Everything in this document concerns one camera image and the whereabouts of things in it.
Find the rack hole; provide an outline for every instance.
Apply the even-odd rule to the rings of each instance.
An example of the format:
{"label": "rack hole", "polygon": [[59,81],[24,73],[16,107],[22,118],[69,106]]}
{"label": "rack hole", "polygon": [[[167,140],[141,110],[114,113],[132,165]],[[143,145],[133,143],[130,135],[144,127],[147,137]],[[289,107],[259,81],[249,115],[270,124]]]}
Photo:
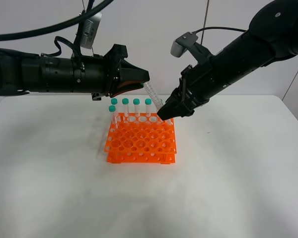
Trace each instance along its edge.
{"label": "rack hole", "polygon": [[157,122],[158,119],[157,119],[157,117],[150,117],[150,118],[149,118],[149,121],[150,121],[150,122]]}
{"label": "rack hole", "polygon": [[137,134],[137,136],[138,136],[139,138],[143,139],[143,138],[146,137],[146,134],[145,134],[144,132],[139,132],[139,133]]}
{"label": "rack hole", "polygon": [[145,145],[146,145],[146,143],[142,140],[136,142],[136,146],[138,148],[144,148]]}
{"label": "rack hole", "polygon": [[141,122],[145,122],[146,120],[147,120],[147,118],[146,117],[144,117],[144,116],[141,116],[141,117],[139,117],[139,119],[138,119],[139,121],[141,121]]}
{"label": "rack hole", "polygon": [[133,132],[131,132],[131,131],[127,131],[126,134],[125,134],[125,137],[127,137],[127,138],[133,138],[134,135],[135,135],[135,134],[134,134]]}
{"label": "rack hole", "polygon": [[164,143],[162,143],[162,147],[163,148],[169,148],[170,147],[170,143],[169,142],[164,142]]}
{"label": "rack hole", "polygon": [[164,133],[161,134],[161,138],[164,139],[164,140],[169,139],[170,135],[168,133],[164,132]]}
{"label": "rack hole", "polygon": [[119,140],[114,140],[113,142],[111,142],[112,147],[119,147],[120,144],[121,144],[121,142]]}
{"label": "rack hole", "polygon": [[157,138],[157,133],[154,133],[154,132],[151,132],[150,134],[149,134],[149,137],[151,138],[151,139],[156,139]]}
{"label": "rack hole", "polygon": [[136,118],[134,116],[129,117],[130,122],[134,122],[135,120],[136,120]]}
{"label": "rack hole", "polygon": [[126,147],[126,148],[130,148],[130,147],[132,147],[134,145],[134,143],[131,141],[131,140],[126,140],[125,142],[124,142],[124,146]]}

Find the test tube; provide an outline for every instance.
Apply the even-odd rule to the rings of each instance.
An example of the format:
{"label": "test tube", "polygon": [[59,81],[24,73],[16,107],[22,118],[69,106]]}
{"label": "test tube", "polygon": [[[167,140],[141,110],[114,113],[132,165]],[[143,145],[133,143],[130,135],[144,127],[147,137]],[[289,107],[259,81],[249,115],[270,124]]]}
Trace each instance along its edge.
{"label": "test tube", "polygon": [[117,124],[117,117],[116,117],[116,107],[114,105],[109,106],[109,111],[111,112],[111,122],[116,126],[116,128],[118,128],[118,124]]}
{"label": "test tube", "polygon": [[140,113],[139,113],[139,104],[140,104],[140,100],[138,98],[135,98],[133,100],[134,106],[135,106],[135,117],[139,117]]}
{"label": "test tube", "polygon": [[128,121],[128,117],[129,117],[129,100],[128,98],[124,98],[123,99],[123,105],[124,105],[124,116],[126,118],[126,120]]}
{"label": "test tube", "polygon": [[[116,98],[112,98],[112,99],[110,100],[110,102],[111,102],[111,104],[114,105],[114,106],[118,104],[118,100],[117,100]],[[119,113],[118,113],[118,110],[117,110],[117,109],[115,110],[115,115],[116,115],[117,121],[120,121],[120,117],[119,117]]]}
{"label": "test tube", "polygon": [[151,99],[150,98],[147,98],[145,100],[145,104],[146,104],[146,117],[149,118],[150,117],[150,114],[151,114]]}

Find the centrifuge tube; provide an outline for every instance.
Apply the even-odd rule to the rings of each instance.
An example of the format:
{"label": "centrifuge tube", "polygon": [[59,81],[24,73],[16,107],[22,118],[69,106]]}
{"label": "centrifuge tube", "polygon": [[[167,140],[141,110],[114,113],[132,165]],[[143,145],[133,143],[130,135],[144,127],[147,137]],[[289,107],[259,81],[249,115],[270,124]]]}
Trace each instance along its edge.
{"label": "centrifuge tube", "polygon": [[116,126],[116,128],[118,128],[117,116],[115,114],[116,107],[114,105],[109,106],[109,111],[111,112],[111,122]]}
{"label": "centrifuge tube", "polygon": [[146,104],[146,117],[149,118],[151,115],[151,99],[147,98],[145,100],[145,104]]}
{"label": "centrifuge tube", "polygon": [[134,106],[135,106],[135,117],[139,117],[140,113],[139,113],[139,104],[140,104],[140,100],[138,98],[135,98],[133,100]]}
{"label": "centrifuge tube", "polygon": [[151,86],[151,84],[149,82],[144,83],[143,86],[158,111],[163,106],[161,99],[159,98],[159,96],[157,95],[154,88]]}
{"label": "centrifuge tube", "polygon": [[123,105],[124,105],[124,116],[125,116],[125,123],[128,122],[128,117],[129,117],[129,100],[128,98],[123,99]]}

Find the black robotic arm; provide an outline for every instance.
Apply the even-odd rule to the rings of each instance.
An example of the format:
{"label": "black robotic arm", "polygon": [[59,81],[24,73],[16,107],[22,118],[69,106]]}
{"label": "black robotic arm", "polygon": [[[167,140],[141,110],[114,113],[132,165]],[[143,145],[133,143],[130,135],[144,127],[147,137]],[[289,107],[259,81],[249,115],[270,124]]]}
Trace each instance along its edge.
{"label": "black robotic arm", "polygon": [[196,43],[196,32],[175,40],[171,54],[187,50],[197,60],[181,72],[180,85],[158,111],[161,119],[191,116],[194,109],[259,67],[298,55],[298,0],[275,0],[252,19],[249,30],[217,55]]}
{"label": "black robotic arm", "polygon": [[[29,54],[0,49],[0,96],[18,96],[29,92],[91,93],[93,100],[103,96],[115,97],[121,93],[143,88],[149,81],[146,70],[125,61],[127,48],[114,45],[104,56],[83,56],[80,48],[91,49],[101,19],[101,9],[113,0],[104,0],[92,9],[94,0],[88,1],[81,16],[51,27],[28,32],[0,35],[0,40],[13,40],[50,33],[69,27],[80,21],[74,43],[57,36],[54,40],[59,49],[53,54]],[[56,58],[61,55],[59,43],[73,51],[70,59]]]}

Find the clear plastic tube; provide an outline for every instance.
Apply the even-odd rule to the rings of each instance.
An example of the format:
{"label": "clear plastic tube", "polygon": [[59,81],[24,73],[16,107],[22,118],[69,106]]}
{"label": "clear plastic tube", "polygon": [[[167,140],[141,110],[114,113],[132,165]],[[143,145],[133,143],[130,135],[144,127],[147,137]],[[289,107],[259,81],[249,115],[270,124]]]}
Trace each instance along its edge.
{"label": "clear plastic tube", "polygon": [[125,116],[125,120],[124,122],[128,122],[129,120],[129,100],[128,98],[124,98],[123,99],[123,105],[124,105],[124,116]]}
{"label": "clear plastic tube", "polygon": [[138,98],[135,98],[133,100],[134,102],[134,106],[135,106],[135,117],[140,117],[140,113],[139,113],[139,104],[140,104],[140,100]]}
{"label": "clear plastic tube", "polygon": [[109,112],[111,113],[111,122],[115,125],[116,128],[118,128],[116,107],[114,105],[111,105],[109,107]]}
{"label": "clear plastic tube", "polygon": [[135,117],[139,117],[140,113],[139,113],[139,105],[135,105]]}
{"label": "clear plastic tube", "polygon": [[124,105],[124,116],[126,118],[129,117],[129,105],[128,104]]}
{"label": "clear plastic tube", "polygon": [[[162,100],[157,95],[155,89],[151,86],[151,84],[149,82],[144,83],[143,86],[144,86],[144,89],[146,90],[147,94],[153,101],[153,104],[157,108],[157,112],[158,112],[160,110],[160,108],[162,108],[162,106],[163,106]],[[166,122],[168,123],[168,125],[172,125],[172,122],[170,119],[166,120]]]}
{"label": "clear plastic tube", "polygon": [[151,115],[151,105],[146,105],[146,117],[149,118]]}
{"label": "clear plastic tube", "polygon": [[116,120],[117,120],[117,121],[120,121],[119,113],[118,113],[117,110],[114,112],[114,115],[113,115],[113,116],[116,117]]}

